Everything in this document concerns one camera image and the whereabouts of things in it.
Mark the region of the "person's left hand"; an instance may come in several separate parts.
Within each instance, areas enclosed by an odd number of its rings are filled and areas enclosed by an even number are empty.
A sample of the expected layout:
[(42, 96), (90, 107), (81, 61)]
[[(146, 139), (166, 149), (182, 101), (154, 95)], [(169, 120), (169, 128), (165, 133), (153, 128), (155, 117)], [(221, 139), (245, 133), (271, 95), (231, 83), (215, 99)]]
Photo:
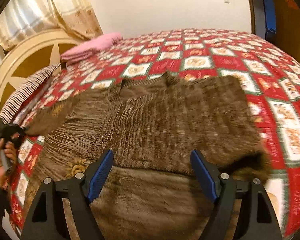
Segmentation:
[[(12, 161), (12, 169), (14, 169), (17, 162), (17, 150), (12, 142), (5, 142), (3, 138), (0, 139), (0, 151), (3, 150), (8, 159)], [(4, 166), (0, 157), (0, 188), (5, 189), (9, 176), (6, 175)]]

